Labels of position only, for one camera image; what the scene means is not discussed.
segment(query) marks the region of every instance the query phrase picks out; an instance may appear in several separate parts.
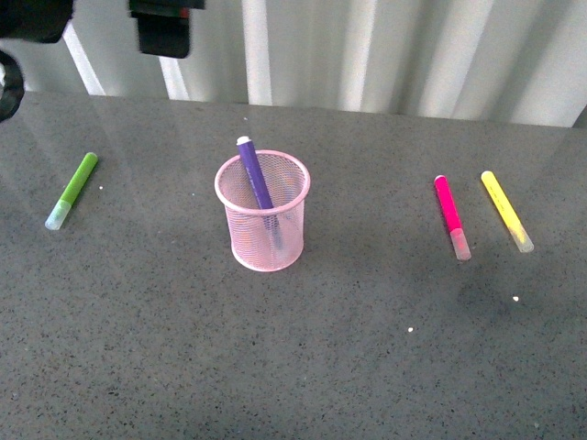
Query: black object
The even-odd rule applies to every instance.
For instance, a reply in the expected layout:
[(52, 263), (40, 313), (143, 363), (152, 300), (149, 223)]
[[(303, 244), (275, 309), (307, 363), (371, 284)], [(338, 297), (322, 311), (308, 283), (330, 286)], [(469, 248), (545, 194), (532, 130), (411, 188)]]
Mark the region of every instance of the black object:
[(56, 43), (73, 14), (73, 0), (0, 0), (0, 39)]
[[(0, 0), (0, 38), (35, 43), (56, 43), (73, 14), (73, 0)], [(25, 95), (25, 82), (17, 61), (0, 50), (4, 87), (0, 96), (0, 122), (12, 117)]]
[(0, 64), (4, 66), (4, 87), (0, 97), (0, 122), (12, 117), (25, 95), (25, 82), (14, 58), (0, 50)]
[(185, 58), (190, 53), (189, 8), (204, 9), (205, 0), (129, 0), (128, 8), (137, 19), (142, 53)]

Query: pink mesh pen holder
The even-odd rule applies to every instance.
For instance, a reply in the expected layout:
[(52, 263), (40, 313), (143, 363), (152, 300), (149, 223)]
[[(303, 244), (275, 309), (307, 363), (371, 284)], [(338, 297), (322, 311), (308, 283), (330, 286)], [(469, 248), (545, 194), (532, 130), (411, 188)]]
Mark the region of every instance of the pink mesh pen holder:
[(227, 161), (214, 181), (227, 211), (232, 253), (262, 272), (287, 268), (304, 249), (304, 198), (310, 174), (302, 162), (279, 151), (257, 151), (273, 209), (259, 209), (240, 156)]

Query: white curtain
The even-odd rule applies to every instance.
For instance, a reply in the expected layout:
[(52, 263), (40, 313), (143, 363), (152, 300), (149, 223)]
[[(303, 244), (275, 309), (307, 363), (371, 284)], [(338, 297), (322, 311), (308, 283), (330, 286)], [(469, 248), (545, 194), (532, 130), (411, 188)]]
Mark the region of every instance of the white curtain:
[(191, 18), (185, 60), (138, 52), (127, 0), (77, 0), (59, 43), (0, 47), (32, 91), (587, 127), (587, 0), (208, 0)]

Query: table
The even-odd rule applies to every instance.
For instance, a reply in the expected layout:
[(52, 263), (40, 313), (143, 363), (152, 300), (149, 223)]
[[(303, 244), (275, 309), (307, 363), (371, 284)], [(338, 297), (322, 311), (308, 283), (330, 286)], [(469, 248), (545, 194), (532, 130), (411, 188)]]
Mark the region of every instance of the table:
[[(275, 273), (235, 261), (214, 192), (243, 135), (312, 176), (305, 251)], [(0, 125), (0, 433), (586, 438), (586, 168), (584, 129), (28, 93)]]

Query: pen holder rim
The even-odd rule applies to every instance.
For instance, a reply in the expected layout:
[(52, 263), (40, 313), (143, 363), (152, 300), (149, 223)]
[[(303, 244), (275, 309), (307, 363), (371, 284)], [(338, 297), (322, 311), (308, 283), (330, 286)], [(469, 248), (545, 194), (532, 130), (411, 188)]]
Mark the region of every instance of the pen holder rim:
[(279, 156), (279, 157), (288, 159), (291, 162), (293, 162), (302, 171), (302, 173), (304, 175), (304, 186), (302, 188), (302, 191), (300, 191), (300, 193), (289, 203), (286, 203), (282, 206), (277, 206), (272, 209), (250, 209), (250, 208), (244, 208), (242, 206), (239, 206), (235, 203), (230, 202), (228, 200), (228, 198), (226, 198), (226, 196), (220, 190), (220, 179), (222, 178), (222, 175), (224, 174), (225, 170), (228, 167), (230, 167), (234, 162), (240, 160), (240, 156), (237, 155), (237, 156), (234, 156), (233, 158), (227, 160), (220, 167), (220, 169), (216, 173), (216, 177), (214, 178), (214, 188), (216, 190), (216, 195), (218, 196), (218, 198), (220, 199), (220, 201), (222, 202), (222, 204), (225, 207), (227, 207), (233, 211), (236, 211), (238, 213), (244, 214), (244, 215), (264, 217), (267, 215), (276, 215), (276, 214), (280, 214), (280, 213), (284, 213), (286, 211), (289, 211), (289, 210), (295, 208), (298, 204), (300, 204), (305, 199), (308, 192), (310, 191), (310, 173), (309, 173), (308, 169), (305, 167), (305, 165), (299, 159), (296, 159), (294, 156), (291, 156), (287, 153), (283, 153), (281, 151), (275, 151), (272, 149), (257, 150), (258, 156), (263, 155), (263, 154), (267, 154), (267, 155), (271, 155), (271, 156)]

